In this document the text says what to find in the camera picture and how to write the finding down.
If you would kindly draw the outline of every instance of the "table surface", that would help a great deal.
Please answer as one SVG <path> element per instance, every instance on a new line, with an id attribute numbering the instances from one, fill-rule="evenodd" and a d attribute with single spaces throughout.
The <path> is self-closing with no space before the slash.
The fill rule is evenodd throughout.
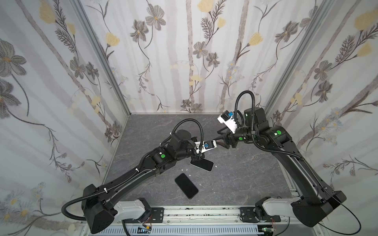
<path id="1" fill-rule="evenodd" d="M 107 182 L 135 167 L 143 154 L 159 146 L 174 126 L 183 119 L 198 120 L 204 140 L 218 136 L 224 127 L 218 115 L 131 115 L 121 137 L 116 155 L 108 172 Z M 185 129 L 192 137 L 200 137 L 198 126 L 186 122 L 178 129 Z M 254 205 L 265 196 L 291 197 L 278 160 L 253 144 L 239 143 L 237 148 L 217 147 L 206 152 L 206 159 L 214 162 L 211 172 L 190 164 L 190 159 L 178 161 L 174 167 L 157 177 L 143 182 L 122 200 L 133 201 L 144 197 L 151 206 L 159 205 Z M 199 193 L 188 199 L 174 182 L 185 173 Z"/>

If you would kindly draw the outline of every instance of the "wall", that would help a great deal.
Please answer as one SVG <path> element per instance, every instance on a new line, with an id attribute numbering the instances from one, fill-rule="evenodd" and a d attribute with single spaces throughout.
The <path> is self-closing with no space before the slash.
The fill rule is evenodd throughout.
<path id="1" fill-rule="evenodd" d="M 232 110 L 246 89 L 265 105 L 321 4 L 81 2 L 131 111 L 141 113 Z"/>
<path id="2" fill-rule="evenodd" d="M 362 222 L 358 235 L 377 230 L 377 37 L 376 1 L 336 1 L 269 114 L 323 180 L 345 193 Z M 342 207 L 325 220 L 343 233 L 358 229 Z"/>
<path id="3" fill-rule="evenodd" d="M 78 234 L 60 208 L 101 184 L 126 116 L 68 1 L 1 1 L 0 22 L 0 231 Z"/>

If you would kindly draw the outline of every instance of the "black smartphone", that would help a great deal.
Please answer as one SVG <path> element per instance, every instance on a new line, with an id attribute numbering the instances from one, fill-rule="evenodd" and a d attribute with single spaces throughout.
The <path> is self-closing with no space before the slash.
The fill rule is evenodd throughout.
<path id="1" fill-rule="evenodd" d="M 189 199 L 192 199 L 198 193 L 197 187 L 184 173 L 179 175 L 175 182 Z"/>
<path id="2" fill-rule="evenodd" d="M 204 158 L 201 159 L 201 160 L 197 160 L 197 161 L 191 160 L 190 164 L 195 165 L 195 166 L 197 166 L 201 169 L 207 170 L 209 172 L 212 170 L 212 168 L 214 166 L 214 162 L 207 160 L 207 159 L 204 159 Z"/>

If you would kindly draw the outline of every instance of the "flower pattern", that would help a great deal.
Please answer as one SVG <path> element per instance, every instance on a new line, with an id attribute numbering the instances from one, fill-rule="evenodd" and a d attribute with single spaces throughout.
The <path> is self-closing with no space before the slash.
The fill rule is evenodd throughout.
<path id="1" fill-rule="evenodd" d="M 316 73 L 315 76 L 314 76 L 314 79 L 319 79 L 320 80 L 325 80 L 328 76 L 327 76 L 327 71 L 329 71 L 332 67 L 332 63 L 328 63 L 327 60 L 324 60 L 322 61 L 320 64 L 319 64 L 319 68 L 315 68 L 314 72 Z"/>
<path id="2" fill-rule="evenodd" d="M 220 61 L 217 61 L 217 58 L 218 56 L 216 52 L 209 53 L 208 57 L 206 58 L 206 61 L 209 62 L 208 66 L 214 65 L 214 67 L 217 67 L 220 64 Z"/>
<path id="3" fill-rule="evenodd" d="M 70 68 L 75 71 L 75 77 L 80 76 L 81 79 L 84 78 L 85 66 L 79 65 L 79 61 L 76 57 L 73 57 L 73 60 L 70 60 Z"/>
<path id="4" fill-rule="evenodd" d="M 152 4 L 148 4 L 147 12 L 151 15 L 146 16 L 147 25 L 155 26 L 155 29 L 157 30 L 161 30 L 161 25 L 166 25 L 165 20 L 162 19 L 164 16 L 164 11 L 160 6 L 155 5 L 154 7 Z"/>
<path id="5" fill-rule="evenodd" d="M 197 55 L 197 58 L 201 58 L 201 56 L 206 56 L 208 54 L 208 51 L 204 49 L 206 47 L 206 42 L 203 41 L 201 42 L 196 42 L 194 45 L 194 51 L 193 54 Z"/>
<path id="6" fill-rule="evenodd" d="M 7 77 L 12 71 L 19 76 L 26 75 L 26 70 L 20 66 L 25 63 L 24 57 L 15 55 L 13 45 L 0 39 L 0 76 Z"/>
<path id="7" fill-rule="evenodd" d="M 137 42 L 139 38 L 141 38 L 143 41 L 146 41 L 146 33 L 148 33 L 148 27 L 144 21 L 134 20 L 132 28 L 135 30 L 135 32 L 130 33 L 130 36 L 133 37 L 134 42 Z"/>
<path id="8" fill-rule="evenodd" d="M 116 120 L 114 121 L 112 129 L 115 136 L 118 136 L 121 133 L 121 125 L 119 125 Z"/>
<path id="9" fill-rule="evenodd" d="M 327 101 L 327 93 L 331 92 L 332 83 L 330 84 L 327 80 L 319 85 L 319 91 L 316 92 L 315 96 L 320 96 L 319 102 Z"/>
<path id="10" fill-rule="evenodd" d="M 113 131 L 111 128 L 106 128 L 106 131 L 105 131 L 105 137 L 108 138 L 108 143 L 111 142 L 112 140 L 112 135 L 113 135 Z"/>
<path id="11" fill-rule="evenodd" d="M 186 99 L 186 100 L 183 100 L 183 104 L 181 105 L 182 108 L 186 108 L 186 107 L 190 107 L 191 106 L 191 102 L 189 99 Z"/>
<path id="12" fill-rule="evenodd" d="M 283 32 L 276 34 L 275 42 L 278 43 L 281 40 L 284 40 L 285 42 L 289 41 L 290 36 L 298 31 L 298 24 L 298 22 L 289 21 L 289 23 L 283 28 Z"/>
<path id="13" fill-rule="evenodd" d="M 96 76 L 98 76 L 98 69 L 95 69 L 93 67 L 93 64 L 88 62 L 88 64 L 85 66 L 87 68 L 87 72 L 89 76 L 92 76 L 93 80 L 95 80 Z"/>
<path id="14" fill-rule="evenodd" d="M 200 112 L 202 112 L 202 104 L 195 103 L 193 105 L 192 111 L 194 113 L 200 113 Z"/>
<path id="15" fill-rule="evenodd" d="M 0 119 L 9 117 L 8 106 L 18 106 L 21 102 L 13 95 L 13 85 L 0 79 Z"/>

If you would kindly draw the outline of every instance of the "black cable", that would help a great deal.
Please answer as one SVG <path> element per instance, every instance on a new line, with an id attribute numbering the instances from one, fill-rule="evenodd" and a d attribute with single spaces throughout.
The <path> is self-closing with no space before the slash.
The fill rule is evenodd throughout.
<path id="1" fill-rule="evenodd" d="M 193 122 L 195 122 L 195 123 L 198 125 L 198 127 L 200 128 L 200 132 L 201 132 L 201 142 L 200 142 L 200 145 L 199 145 L 199 149 L 200 149 L 199 154 L 201 154 L 201 149 L 202 149 L 202 145 L 203 145 L 203 129 L 202 129 L 201 124 L 200 124 L 197 120 L 192 119 L 192 118 L 188 118 L 188 119 L 184 119 L 184 120 L 180 121 L 180 122 L 179 122 L 179 123 L 173 128 L 172 133 L 176 132 L 177 128 L 178 128 L 180 125 L 182 125 L 183 123 L 187 122 L 187 121 L 193 121 Z"/>
<path id="2" fill-rule="evenodd" d="M 138 166 L 137 166 L 138 169 L 142 168 L 142 165 L 143 165 L 144 159 L 145 159 L 150 153 L 151 153 L 151 152 L 148 152 L 148 153 L 146 153 L 146 154 L 142 157 L 142 159 L 140 160 L 140 162 L 139 162 L 139 164 L 138 164 Z M 85 218 L 85 217 L 75 216 L 75 215 L 69 213 L 69 212 L 67 211 L 67 207 L 69 207 L 70 205 L 75 204 L 75 203 L 77 203 L 77 202 L 81 202 L 81 201 L 83 201 L 83 200 L 85 200 L 85 199 L 88 199 L 88 198 L 96 197 L 96 196 L 101 195 L 101 194 L 103 194 L 103 193 L 106 193 L 106 192 L 108 192 L 108 191 L 110 191 L 110 190 L 112 190 L 112 189 L 115 189 L 115 188 L 121 186 L 122 184 L 128 182 L 129 180 L 131 180 L 131 179 L 132 179 L 134 176 L 136 176 L 137 174 L 138 174 L 138 171 L 137 171 L 137 170 L 134 170 L 134 171 L 133 171 L 133 172 L 132 172 L 132 173 L 131 173 L 131 174 L 130 174 L 125 180 L 124 180 L 124 181 L 119 182 L 118 184 L 115 184 L 115 185 L 109 187 L 108 189 L 106 189 L 106 191 L 105 191 L 105 190 L 97 191 L 97 192 L 95 192 L 95 193 L 92 193 L 92 194 L 89 194 L 89 195 L 86 195 L 86 196 L 83 196 L 83 197 L 79 197 L 79 198 L 76 198 L 76 199 L 73 199 L 73 200 L 67 202 L 66 204 L 64 204 L 64 205 L 62 206 L 62 213 L 63 213 L 63 215 L 65 215 L 65 216 L 68 217 L 68 218 L 71 218 L 71 219 L 77 220 L 77 221 L 86 221 L 86 218 Z"/>
<path id="3" fill-rule="evenodd" d="M 242 123 L 241 123 L 241 124 L 238 123 L 238 121 L 237 121 L 237 114 L 236 114 L 236 113 L 235 113 L 234 120 L 235 120 L 236 125 L 237 125 L 238 127 L 242 127 L 242 126 L 244 125 L 244 117 L 243 117 L 243 114 L 242 114 L 239 110 L 237 110 L 237 113 L 240 115 L 240 118 L 241 118 L 241 120 L 242 120 Z"/>
<path id="4" fill-rule="evenodd" d="M 276 234 L 276 236 L 282 234 L 283 232 L 285 232 L 287 230 L 287 228 L 289 228 L 289 224 L 290 224 L 290 217 L 289 217 L 289 222 L 286 225 L 286 228 L 281 233 Z"/>
<path id="5" fill-rule="evenodd" d="M 125 225 L 125 220 L 122 220 L 122 226 L 123 226 L 123 230 L 125 231 L 126 235 L 131 236 L 130 233 L 127 231 L 127 228 L 126 228 L 126 225 Z"/>
<path id="6" fill-rule="evenodd" d="M 255 113 L 255 96 L 254 96 L 254 94 L 251 92 L 251 91 L 249 91 L 249 90 L 245 90 L 245 91 L 243 91 L 243 92 L 241 92 L 240 94 L 239 94 L 239 96 L 237 96 L 237 99 L 236 99 L 236 102 L 235 102 L 235 113 L 234 114 L 236 114 L 237 113 L 237 106 L 238 106 L 238 103 L 239 103 L 239 100 L 240 100 L 240 98 L 244 95 L 244 94 L 246 94 L 246 93 L 248 93 L 250 96 L 251 96 L 251 99 L 252 99 L 252 118 L 251 118 L 251 132 L 252 133 L 254 133 L 254 129 L 255 129 L 255 115 L 254 115 L 254 113 Z M 253 134 L 252 135 L 252 142 L 253 142 L 253 144 L 258 148 L 258 149 L 260 149 L 260 150 L 262 150 L 262 151 L 266 151 L 266 152 L 270 152 L 270 153 L 283 153 L 283 154 L 286 154 L 286 155 L 289 155 L 289 156 L 292 156 L 292 157 L 295 157 L 295 158 L 297 158 L 298 160 L 304 160 L 304 158 L 303 157 L 301 157 L 301 156 L 299 156 L 299 155 L 296 155 L 296 154 L 293 154 L 293 153 L 290 153 L 290 152 L 287 152 L 287 151 L 281 151 L 281 150 L 275 150 L 275 149 L 267 149 L 267 148 L 263 148 L 263 147 L 261 147 L 258 143 L 257 143 L 257 140 L 256 140 L 256 137 L 255 137 L 255 135 Z"/>

